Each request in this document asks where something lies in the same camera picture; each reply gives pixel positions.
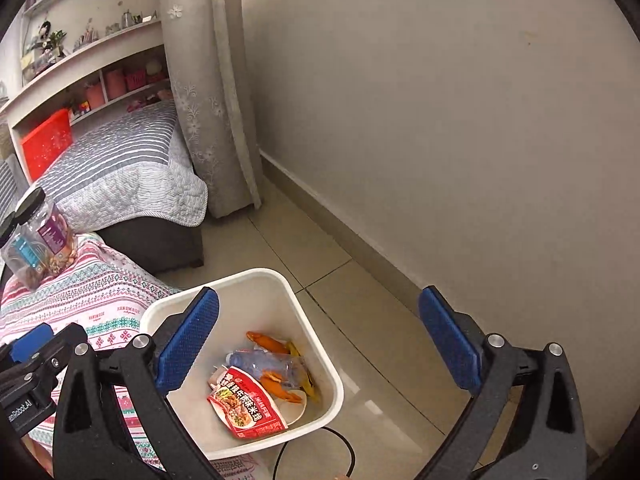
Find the red instant noodle cup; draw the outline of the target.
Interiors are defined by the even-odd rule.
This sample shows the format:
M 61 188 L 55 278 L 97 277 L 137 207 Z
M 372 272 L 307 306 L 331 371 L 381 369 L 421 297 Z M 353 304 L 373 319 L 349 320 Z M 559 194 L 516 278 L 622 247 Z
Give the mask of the red instant noodle cup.
M 288 429 L 271 396 L 247 372 L 221 366 L 209 377 L 208 384 L 207 401 L 233 437 L 255 440 Z

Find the orange peel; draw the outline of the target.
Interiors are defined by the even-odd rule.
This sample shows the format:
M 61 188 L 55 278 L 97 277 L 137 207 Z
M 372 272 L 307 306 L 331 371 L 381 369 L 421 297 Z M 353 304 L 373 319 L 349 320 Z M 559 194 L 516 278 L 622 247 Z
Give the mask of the orange peel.
M 264 388 L 270 396 L 275 399 L 292 404 L 303 403 L 303 398 L 299 394 L 285 388 L 283 385 L 283 377 L 277 372 L 267 370 L 262 374 L 262 376 L 260 376 L 259 382 L 262 385 L 262 388 Z
M 284 356 L 288 356 L 291 353 L 290 349 L 284 342 L 274 339 L 266 334 L 247 332 L 245 336 L 250 342 L 262 350 L 275 354 L 283 354 Z

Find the nut jar teal label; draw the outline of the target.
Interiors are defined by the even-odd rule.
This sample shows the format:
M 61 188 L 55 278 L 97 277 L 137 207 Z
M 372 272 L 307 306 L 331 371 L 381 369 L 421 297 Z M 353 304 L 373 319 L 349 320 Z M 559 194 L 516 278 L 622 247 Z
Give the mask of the nut jar teal label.
M 29 290 L 37 289 L 48 272 L 43 258 L 15 219 L 14 211 L 1 222 L 1 259 Z

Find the white bookshelf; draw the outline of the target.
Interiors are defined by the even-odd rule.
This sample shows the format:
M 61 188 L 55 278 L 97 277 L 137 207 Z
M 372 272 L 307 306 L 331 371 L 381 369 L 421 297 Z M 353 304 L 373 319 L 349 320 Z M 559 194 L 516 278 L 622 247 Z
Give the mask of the white bookshelf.
M 2 44 L 18 89 L 1 107 L 25 178 L 21 140 L 68 109 L 73 140 L 168 78 L 160 0 L 27 0 Z

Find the white plastic trash bin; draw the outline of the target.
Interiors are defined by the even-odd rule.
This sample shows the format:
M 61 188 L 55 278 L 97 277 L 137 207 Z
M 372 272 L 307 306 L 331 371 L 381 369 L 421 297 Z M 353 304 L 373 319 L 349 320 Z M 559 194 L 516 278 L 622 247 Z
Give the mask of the white plastic trash bin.
M 208 283 L 219 299 L 217 322 L 182 386 L 168 401 L 208 460 L 255 453 L 310 434 L 341 411 L 340 376 L 288 281 L 270 269 L 250 269 Z M 298 403 L 273 400 L 285 420 L 282 430 L 265 434 L 250 425 L 254 408 L 245 404 L 235 417 L 209 401 L 218 377 L 237 368 L 250 378 L 280 376 L 281 388 Z

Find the nut jar purple label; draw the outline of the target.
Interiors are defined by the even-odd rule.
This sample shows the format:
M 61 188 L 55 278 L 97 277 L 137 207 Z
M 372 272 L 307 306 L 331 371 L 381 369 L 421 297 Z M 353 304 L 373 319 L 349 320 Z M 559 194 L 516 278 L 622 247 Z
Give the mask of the nut jar purple label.
M 73 232 L 58 205 L 40 186 L 27 192 L 16 220 L 50 275 L 61 274 L 75 255 Z

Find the grey quilted ottoman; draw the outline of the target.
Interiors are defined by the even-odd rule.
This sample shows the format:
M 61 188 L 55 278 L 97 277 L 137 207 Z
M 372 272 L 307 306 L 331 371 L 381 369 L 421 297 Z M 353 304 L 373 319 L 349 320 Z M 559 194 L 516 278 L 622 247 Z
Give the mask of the grey quilted ottoman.
M 35 184 L 74 232 L 98 234 L 152 274 L 204 262 L 208 189 L 172 101 L 85 132 Z

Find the clear plastic water bottle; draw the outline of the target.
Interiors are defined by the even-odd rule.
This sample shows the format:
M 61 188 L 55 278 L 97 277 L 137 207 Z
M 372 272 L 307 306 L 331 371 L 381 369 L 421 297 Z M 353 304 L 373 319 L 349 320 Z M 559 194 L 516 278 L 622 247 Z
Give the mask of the clear plastic water bottle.
M 266 350 L 235 350 L 227 354 L 226 365 L 239 368 L 255 379 L 272 370 L 280 374 L 283 383 L 290 387 L 300 387 L 307 378 L 305 362 L 300 356 L 284 356 Z

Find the beige floral curtain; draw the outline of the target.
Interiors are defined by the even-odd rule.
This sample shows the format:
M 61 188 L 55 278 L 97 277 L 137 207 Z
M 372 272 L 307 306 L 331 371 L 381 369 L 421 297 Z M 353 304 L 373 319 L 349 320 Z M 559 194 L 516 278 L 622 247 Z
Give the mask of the beige floral curtain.
M 160 0 L 171 91 L 215 218 L 260 207 L 260 159 L 242 0 Z

